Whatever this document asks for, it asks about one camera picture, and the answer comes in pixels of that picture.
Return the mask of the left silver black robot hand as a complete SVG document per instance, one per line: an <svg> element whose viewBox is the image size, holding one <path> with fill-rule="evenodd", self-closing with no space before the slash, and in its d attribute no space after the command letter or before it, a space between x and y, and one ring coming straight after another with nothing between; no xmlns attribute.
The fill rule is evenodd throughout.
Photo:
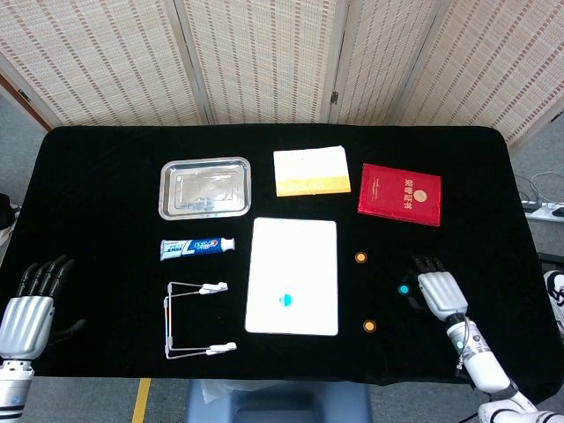
<svg viewBox="0 0 564 423"><path fill-rule="evenodd" d="M66 329L52 330L56 297L74 265L73 259L59 256L26 268L0 322L0 359L31 362L47 346L72 338L85 327L85 320L78 319Z"/></svg>

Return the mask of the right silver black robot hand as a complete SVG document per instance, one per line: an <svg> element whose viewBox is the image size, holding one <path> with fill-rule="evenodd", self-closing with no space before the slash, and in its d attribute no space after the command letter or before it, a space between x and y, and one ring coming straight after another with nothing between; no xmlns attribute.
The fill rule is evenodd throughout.
<svg viewBox="0 0 564 423"><path fill-rule="evenodd" d="M447 327L467 320L468 301L454 276L434 256L412 256L404 283L416 287L426 308ZM415 288L408 296L414 295Z"/></svg>

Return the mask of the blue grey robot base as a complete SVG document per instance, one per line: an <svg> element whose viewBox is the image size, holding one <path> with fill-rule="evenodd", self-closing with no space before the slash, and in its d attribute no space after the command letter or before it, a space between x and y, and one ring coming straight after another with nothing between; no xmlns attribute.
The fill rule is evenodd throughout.
<svg viewBox="0 0 564 423"><path fill-rule="evenodd" d="M183 423L373 423L355 382L191 380Z"/></svg>

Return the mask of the red certificate book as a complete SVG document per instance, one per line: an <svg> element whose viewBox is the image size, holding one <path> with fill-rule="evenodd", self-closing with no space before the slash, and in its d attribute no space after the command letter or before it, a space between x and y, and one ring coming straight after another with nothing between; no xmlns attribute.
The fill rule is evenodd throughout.
<svg viewBox="0 0 564 423"><path fill-rule="evenodd" d="M363 164L359 214L438 227L441 203L439 175Z"/></svg>

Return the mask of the black object at table side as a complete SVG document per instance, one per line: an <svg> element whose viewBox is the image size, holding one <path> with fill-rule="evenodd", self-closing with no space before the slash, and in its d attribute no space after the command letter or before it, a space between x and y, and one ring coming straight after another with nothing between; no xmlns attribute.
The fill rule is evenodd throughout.
<svg viewBox="0 0 564 423"><path fill-rule="evenodd" d="M0 246L8 241L17 220L19 208L11 204L10 198L0 193Z"/></svg>

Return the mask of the white black sneaker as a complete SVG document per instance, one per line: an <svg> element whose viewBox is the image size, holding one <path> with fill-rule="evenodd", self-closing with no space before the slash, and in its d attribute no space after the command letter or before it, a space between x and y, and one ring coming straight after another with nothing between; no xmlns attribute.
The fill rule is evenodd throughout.
<svg viewBox="0 0 564 423"><path fill-rule="evenodd" d="M544 280L560 338L564 342L564 272L548 271L544 274Z"/></svg>

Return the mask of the white power strip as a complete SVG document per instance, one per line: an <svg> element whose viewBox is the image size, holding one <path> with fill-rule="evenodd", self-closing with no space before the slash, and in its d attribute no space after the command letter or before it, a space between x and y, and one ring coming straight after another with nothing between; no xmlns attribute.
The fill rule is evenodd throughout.
<svg viewBox="0 0 564 423"><path fill-rule="evenodd" d="M522 201L527 219L564 223L564 204Z"/></svg>

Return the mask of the white magnetic board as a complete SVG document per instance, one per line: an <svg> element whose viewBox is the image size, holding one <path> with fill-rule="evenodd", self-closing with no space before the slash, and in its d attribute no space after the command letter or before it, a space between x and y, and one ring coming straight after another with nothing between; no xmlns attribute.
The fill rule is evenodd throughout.
<svg viewBox="0 0 564 423"><path fill-rule="evenodd" d="M292 296L283 307L279 298ZM330 220L257 218L249 262L245 330L338 334L338 231Z"/></svg>

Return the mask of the black tablecloth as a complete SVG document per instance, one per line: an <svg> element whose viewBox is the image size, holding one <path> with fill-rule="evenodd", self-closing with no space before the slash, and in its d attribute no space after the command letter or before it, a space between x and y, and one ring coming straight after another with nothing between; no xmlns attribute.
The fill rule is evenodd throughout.
<svg viewBox="0 0 564 423"><path fill-rule="evenodd" d="M350 193L278 197L273 153L343 146ZM243 216L167 221L160 172L173 160L243 157L252 201ZM442 179L438 227L359 214L364 163ZM335 337L244 329L252 226L258 217L327 219L338 230ZM234 238L235 250L160 260L163 240ZM364 252L365 263L355 255ZM564 347L545 292L502 135L485 127L221 125L65 127L45 136L0 266L0 317L24 270L67 256L55 327L85 327L34 362L40 376L454 382L445 328L397 288L412 256L450 271L498 361L541 401L564 381ZM235 342L235 351L167 360L167 284L226 282L173 299L175 347ZM373 333L362 324L372 320Z"/></svg>

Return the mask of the white yellow Lexicon booklet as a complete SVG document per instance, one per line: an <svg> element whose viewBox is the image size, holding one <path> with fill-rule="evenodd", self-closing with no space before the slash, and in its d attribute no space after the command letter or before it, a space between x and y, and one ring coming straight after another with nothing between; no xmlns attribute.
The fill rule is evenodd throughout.
<svg viewBox="0 0 564 423"><path fill-rule="evenodd" d="M345 148L275 151L275 188L278 197L350 193Z"/></svg>

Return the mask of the blue white toothpaste tube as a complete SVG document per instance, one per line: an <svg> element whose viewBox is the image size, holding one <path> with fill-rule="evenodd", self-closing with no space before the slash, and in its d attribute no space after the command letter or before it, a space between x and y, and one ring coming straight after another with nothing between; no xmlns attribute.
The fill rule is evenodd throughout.
<svg viewBox="0 0 564 423"><path fill-rule="evenodd" d="M180 258L183 256L202 256L220 254L235 250L234 238L205 238L192 240L163 240L160 244L160 260Z"/></svg>

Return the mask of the stainless steel rectangular tray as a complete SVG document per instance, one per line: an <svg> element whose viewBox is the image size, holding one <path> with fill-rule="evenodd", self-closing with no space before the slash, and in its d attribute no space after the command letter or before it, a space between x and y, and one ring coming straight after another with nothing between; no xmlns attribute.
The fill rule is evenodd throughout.
<svg viewBox="0 0 564 423"><path fill-rule="evenodd" d="M238 217L251 201L251 165L243 157L173 160L161 169L158 211L165 220Z"/></svg>

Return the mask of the woven folding screen panel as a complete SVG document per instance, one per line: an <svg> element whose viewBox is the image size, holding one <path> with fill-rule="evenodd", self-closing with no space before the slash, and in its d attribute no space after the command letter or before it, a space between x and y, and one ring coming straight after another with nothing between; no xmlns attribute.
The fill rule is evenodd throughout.
<svg viewBox="0 0 564 423"><path fill-rule="evenodd" d="M444 0L347 0L329 122L384 125L399 106Z"/></svg>
<svg viewBox="0 0 564 423"><path fill-rule="evenodd" d="M185 0L0 0L0 77L61 126L211 122Z"/></svg>
<svg viewBox="0 0 564 423"><path fill-rule="evenodd" d="M401 125L483 126L514 145L564 105L564 0L448 0L397 106Z"/></svg>
<svg viewBox="0 0 564 423"><path fill-rule="evenodd" d="M351 0L172 2L204 122L329 122Z"/></svg>

